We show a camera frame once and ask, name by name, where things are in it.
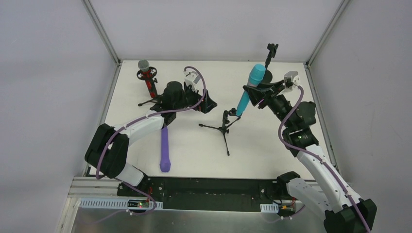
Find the black tripod shock-mount stand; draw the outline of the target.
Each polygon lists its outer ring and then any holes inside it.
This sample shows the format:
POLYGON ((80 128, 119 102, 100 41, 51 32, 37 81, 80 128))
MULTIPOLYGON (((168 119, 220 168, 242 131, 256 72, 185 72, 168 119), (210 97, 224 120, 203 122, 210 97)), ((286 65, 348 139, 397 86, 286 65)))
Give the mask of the black tripod shock-mount stand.
POLYGON ((147 67, 147 68, 140 68, 137 72, 137 78, 141 81, 146 83, 148 92, 150 94, 151 99, 139 103, 138 106, 141 107, 147 103, 157 103, 160 100, 160 96, 157 92, 156 83, 158 83, 156 79, 157 69, 155 67, 147 67))

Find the teal toy microphone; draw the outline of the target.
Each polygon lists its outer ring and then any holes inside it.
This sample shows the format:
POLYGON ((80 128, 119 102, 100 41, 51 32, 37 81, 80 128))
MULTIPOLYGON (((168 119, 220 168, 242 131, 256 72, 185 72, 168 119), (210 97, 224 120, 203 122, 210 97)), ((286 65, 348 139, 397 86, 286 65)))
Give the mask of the teal toy microphone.
POLYGON ((256 64, 253 66, 248 76, 247 85, 243 87, 244 92, 237 105, 237 110, 236 110, 237 117, 240 117, 248 106, 248 103, 250 101, 250 97, 248 94, 249 89, 255 88, 261 83, 261 81, 264 78, 265 72, 266 72, 266 67, 264 65, 256 64))

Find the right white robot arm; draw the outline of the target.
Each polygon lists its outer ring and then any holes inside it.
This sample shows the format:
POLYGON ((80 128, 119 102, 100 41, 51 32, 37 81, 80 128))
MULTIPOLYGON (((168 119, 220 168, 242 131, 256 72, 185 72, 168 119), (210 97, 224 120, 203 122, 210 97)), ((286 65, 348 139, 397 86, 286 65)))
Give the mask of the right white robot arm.
POLYGON ((316 123, 316 105, 303 101, 303 87, 284 81, 243 87, 253 106, 269 107, 281 121, 279 140, 310 172, 321 191, 291 172, 280 176, 287 193, 323 221, 328 233, 369 233, 377 206, 362 198, 327 159, 310 127, 316 123))

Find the purple toy microphone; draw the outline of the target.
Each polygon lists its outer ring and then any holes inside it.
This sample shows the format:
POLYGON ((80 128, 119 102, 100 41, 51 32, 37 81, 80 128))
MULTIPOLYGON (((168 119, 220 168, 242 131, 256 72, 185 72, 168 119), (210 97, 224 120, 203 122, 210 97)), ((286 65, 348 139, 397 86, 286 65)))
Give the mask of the purple toy microphone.
POLYGON ((167 173, 171 169, 171 161, 169 155, 169 134, 168 128, 165 127, 161 130, 161 159, 160 159, 161 172, 167 173))

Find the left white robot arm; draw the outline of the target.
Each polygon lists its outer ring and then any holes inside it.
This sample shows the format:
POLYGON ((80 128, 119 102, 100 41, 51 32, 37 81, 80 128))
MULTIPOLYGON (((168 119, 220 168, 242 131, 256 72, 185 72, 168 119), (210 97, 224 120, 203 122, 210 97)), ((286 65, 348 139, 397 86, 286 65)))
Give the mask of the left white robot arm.
POLYGON ((129 146, 170 125, 179 111, 193 109, 207 114, 215 107, 217 103, 210 98, 208 90, 200 94, 190 84, 169 82, 146 115, 122 126, 100 125, 86 151, 85 161, 111 179, 138 186, 145 174, 126 162, 129 146))

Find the red glitter microphone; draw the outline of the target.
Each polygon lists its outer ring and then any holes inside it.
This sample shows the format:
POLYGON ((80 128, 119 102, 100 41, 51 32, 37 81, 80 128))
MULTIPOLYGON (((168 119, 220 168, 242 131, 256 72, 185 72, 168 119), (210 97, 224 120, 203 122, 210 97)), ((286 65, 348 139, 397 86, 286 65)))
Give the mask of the red glitter microphone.
POLYGON ((156 98, 158 96, 155 86, 157 83, 157 79, 155 78, 157 75, 157 69, 155 67, 151 67, 149 62, 145 59, 139 60, 138 68, 139 71, 137 72, 137 78, 146 83, 151 98, 156 98))

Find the black tripod clip stand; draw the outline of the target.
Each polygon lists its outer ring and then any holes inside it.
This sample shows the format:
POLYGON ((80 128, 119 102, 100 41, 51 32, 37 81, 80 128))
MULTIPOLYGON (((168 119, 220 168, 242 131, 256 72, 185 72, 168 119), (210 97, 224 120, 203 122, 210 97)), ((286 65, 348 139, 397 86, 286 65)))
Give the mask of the black tripod clip stand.
POLYGON ((231 108, 230 110, 224 110, 223 117, 222 117, 222 125, 220 127, 208 126, 208 125, 204 125, 201 123, 198 124, 199 127, 205 127, 205 128, 218 130, 223 135, 227 156, 230 156, 230 151, 229 151, 228 144, 227 144, 226 134, 229 134, 229 131, 230 131, 229 127, 233 125, 236 121, 241 119, 241 116, 237 116, 236 112, 237 112, 236 108, 231 108), (228 119, 229 116, 237 117, 237 118, 233 122, 230 122, 230 120, 228 119))

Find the black round-base mic stand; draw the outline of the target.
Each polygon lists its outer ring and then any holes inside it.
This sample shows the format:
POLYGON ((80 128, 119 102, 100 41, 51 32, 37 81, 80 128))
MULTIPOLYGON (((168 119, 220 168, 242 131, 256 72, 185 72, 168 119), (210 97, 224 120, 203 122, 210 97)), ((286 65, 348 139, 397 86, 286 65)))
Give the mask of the black round-base mic stand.
POLYGON ((272 58, 274 58, 277 53, 278 46, 279 46, 278 44, 274 44, 274 43, 268 44, 267 46, 267 49, 269 52, 268 52, 268 55, 265 61, 266 71, 265 71, 262 83, 270 83, 273 79, 273 75, 271 71, 268 69, 268 67, 271 63, 272 58))

